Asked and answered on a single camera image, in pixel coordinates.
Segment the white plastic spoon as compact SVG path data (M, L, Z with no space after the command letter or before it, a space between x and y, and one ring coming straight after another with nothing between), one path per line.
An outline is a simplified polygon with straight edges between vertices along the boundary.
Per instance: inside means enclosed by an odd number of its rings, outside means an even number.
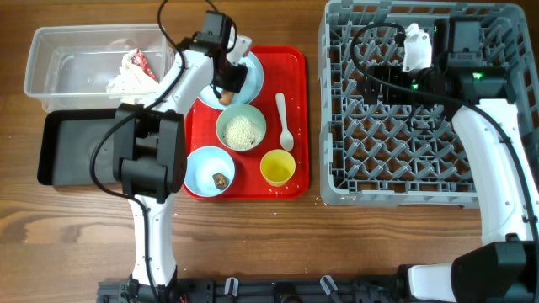
M275 95L275 102L278 109L281 122L280 144L286 151L291 151L294 146L294 139L291 132L288 129L287 116L286 116L286 99L283 93L277 93Z

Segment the yellow plastic cup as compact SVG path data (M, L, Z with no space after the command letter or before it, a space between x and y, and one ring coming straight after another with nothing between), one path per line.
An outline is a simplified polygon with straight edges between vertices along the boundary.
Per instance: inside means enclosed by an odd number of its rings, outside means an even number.
M260 161L260 172L266 182L274 187L285 185L296 171L295 158L285 150L268 151Z

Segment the red serving tray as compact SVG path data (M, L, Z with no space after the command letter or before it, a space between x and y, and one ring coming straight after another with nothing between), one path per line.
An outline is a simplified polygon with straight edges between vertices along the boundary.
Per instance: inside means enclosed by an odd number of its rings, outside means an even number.
M216 122L222 110L218 103L197 100L185 119L189 151L204 146L217 146L227 152L236 168L230 187L213 197L217 200L241 199L295 199L310 183L310 155L308 135L308 100L306 62L304 55L291 46L255 46L253 54L264 71L261 91L250 104L265 117L267 131L264 139L252 151L233 151L220 143ZM269 185L260 172L260 161L267 152L280 148L281 133L275 95L283 93L286 101L287 124L294 139L291 155L296 160L296 171L283 186Z

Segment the brown sausage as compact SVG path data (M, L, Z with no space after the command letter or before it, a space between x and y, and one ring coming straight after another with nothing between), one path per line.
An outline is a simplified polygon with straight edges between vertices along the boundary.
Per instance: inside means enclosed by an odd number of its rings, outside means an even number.
M228 105L230 105L232 103L234 96L235 96L234 92L229 92L229 91L223 90L221 92L221 97L219 99L219 103L221 105L223 105L223 106L228 106Z

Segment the grey dishwasher rack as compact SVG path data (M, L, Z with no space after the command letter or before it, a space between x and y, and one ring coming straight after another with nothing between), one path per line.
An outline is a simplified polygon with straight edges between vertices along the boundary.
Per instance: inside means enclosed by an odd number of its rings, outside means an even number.
M520 136L538 166L538 75L527 24L511 3L331 1L318 29L321 94L321 195L330 205L478 206L467 158L440 107L368 104L358 90L363 66L400 66L395 29L417 24L432 33L437 19L476 17L486 66L501 66L515 85Z

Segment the brown food scrap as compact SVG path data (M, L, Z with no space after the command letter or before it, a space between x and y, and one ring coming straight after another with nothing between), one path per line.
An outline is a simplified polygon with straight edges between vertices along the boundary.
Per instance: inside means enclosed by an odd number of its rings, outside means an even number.
M219 190L225 190L229 186L228 178L222 173L213 174L212 179L216 188Z

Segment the white rice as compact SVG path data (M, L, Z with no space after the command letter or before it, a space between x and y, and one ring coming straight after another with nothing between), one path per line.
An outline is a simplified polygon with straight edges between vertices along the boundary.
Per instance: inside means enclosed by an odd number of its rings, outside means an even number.
M227 122L223 133L226 145L244 151L255 147L262 138L261 129L246 116L237 116Z

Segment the large light blue plate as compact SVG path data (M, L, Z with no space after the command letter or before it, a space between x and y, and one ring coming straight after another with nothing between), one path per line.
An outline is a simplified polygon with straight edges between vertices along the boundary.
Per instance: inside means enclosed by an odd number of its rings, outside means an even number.
M241 91L234 94L232 102L229 105L221 104L212 87L207 86L199 95L199 100L203 104L213 109L224 110L237 104L249 104L259 95L264 85L264 69L259 58L253 52L249 52L239 63L248 68L248 74Z

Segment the mint green bowl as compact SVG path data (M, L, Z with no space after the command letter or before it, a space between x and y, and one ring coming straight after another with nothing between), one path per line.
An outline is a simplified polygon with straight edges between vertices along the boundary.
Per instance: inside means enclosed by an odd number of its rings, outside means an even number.
M266 119L260 110L249 104L225 109L216 121L219 141L235 152L247 152L258 146L266 133Z

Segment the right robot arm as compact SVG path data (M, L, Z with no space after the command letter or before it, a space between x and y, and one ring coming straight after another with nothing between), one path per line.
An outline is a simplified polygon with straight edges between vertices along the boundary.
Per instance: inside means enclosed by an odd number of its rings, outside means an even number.
M431 34L398 26L403 67L363 69L365 98L441 105L466 153L478 194L482 246L450 263L403 265L405 300L535 302L538 191L522 146L515 90L501 66L483 62L475 18L435 21Z

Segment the red and white wrapper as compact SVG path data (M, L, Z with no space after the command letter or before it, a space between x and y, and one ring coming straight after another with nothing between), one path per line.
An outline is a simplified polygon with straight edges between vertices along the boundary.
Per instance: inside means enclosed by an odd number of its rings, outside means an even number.
M119 73L106 86L108 93L146 93L158 85L146 56L139 49L123 55Z

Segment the clear plastic waste bin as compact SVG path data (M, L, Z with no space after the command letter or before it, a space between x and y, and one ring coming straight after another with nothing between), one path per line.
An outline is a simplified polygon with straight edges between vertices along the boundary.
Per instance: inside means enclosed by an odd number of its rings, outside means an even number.
M138 49L158 80L173 64L173 50L156 24L42 27L35 31L27 61L24 92L46 112L116 108L140 92L109 92L120 75L122 57Z

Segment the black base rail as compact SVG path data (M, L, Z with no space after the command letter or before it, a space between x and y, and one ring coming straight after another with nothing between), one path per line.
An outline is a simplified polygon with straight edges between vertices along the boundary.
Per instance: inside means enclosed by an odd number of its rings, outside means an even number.
M403 302L404 279L396 275L336 279L180 279L152 289L134 278L103 282L97 302L279 303L279 302Z

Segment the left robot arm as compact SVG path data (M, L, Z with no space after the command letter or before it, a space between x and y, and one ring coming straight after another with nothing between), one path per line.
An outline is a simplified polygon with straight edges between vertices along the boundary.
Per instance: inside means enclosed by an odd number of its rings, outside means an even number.
M139 104L122 104L108 135L113 175L135 223L136 265L118 293L99 301L179 302L172 249L172 210L187 169L184 117L198 95L241 90L248 69L239 64L250 44L231 17L208 11L202 30L176 46L173 66Z

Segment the small light blue bowl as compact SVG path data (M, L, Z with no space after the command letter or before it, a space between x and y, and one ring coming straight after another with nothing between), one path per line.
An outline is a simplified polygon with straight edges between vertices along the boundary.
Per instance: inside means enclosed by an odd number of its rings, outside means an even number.
M217 146L203 146L188 156L184 186L199 197L215 197L232 185L235 172L235 163L226 151ZM212 179L215 173L222 173L228 178L229 186L225 190L216 188Z

